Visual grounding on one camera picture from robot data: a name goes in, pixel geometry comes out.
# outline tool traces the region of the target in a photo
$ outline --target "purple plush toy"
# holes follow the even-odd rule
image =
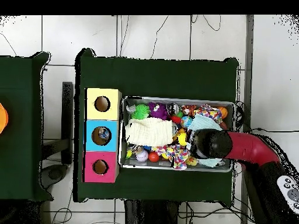
[[[149,109],[151,110],[151,117],[161,118],[162,120],[166,120],[168,116],[166,105],[162,103],[148,103]]]

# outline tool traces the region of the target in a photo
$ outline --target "white knitted cloth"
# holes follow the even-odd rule
[[[126,140],[141,146],[164,146],[172,143],[172,122],[160,118],[131,119],[126,125]]]

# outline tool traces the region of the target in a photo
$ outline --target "green table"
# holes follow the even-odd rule
[[[49,54],[0,57],[0,102],[9,122],[0,134],[0,199],[51,200],[39,181],[42,146],[41,70]]]
[[[234,102],[238,61],[165,61],[94,57],[83,49],[76,58],[74,200],[221,201],[231,204],[232,171],[209,173],[121,168],[114,184],[83,183],[84,88],[118,89],[123,96],[150,96]]]

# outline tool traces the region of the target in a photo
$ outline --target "yellow cube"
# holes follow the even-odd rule
[[[117,89],[87,88],[87,119],[118,120],[121,93]]]

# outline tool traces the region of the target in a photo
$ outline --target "metal tray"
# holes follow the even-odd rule
[[[131,158],[126,160],[127,154],[127,142],[126,133],[124,127],[128,124],[130,120],[130,115],[126,110],[126,106],[132,106],[137,104],[147,104],[149,102],[154,103],[177,103],[179,106],[182,105],[196,105],[197,107],[203,104],[209,104],[211,107],[224,106],[228,110],[228,115],[224,119],[228,130],[235,130],[235,119],[236,119],[236,109],[237,106],[232,102],[227,101],[207,101],[207,100],[186,100],[186,99],[170,99],[170,98],[156,98],[156,97],[137,97],[137,96],[124,96],[121,100],[121,117],[120,117],[120,143],[119,143],[119,164],[125,168],[132,169],[164,169],[173,170],[171,168],[171,163],[169,161],[160,160],[158,162],[151,162],[147,160],[146,162],[139,162],[137,159]],[[232,169],[232,161],[229,159],[224,159],[225,164],[216,167],[207,167],[202,164],[197,164],[196,166],[188,166],[184,171],[194,171],[194,172],[229,172]]]

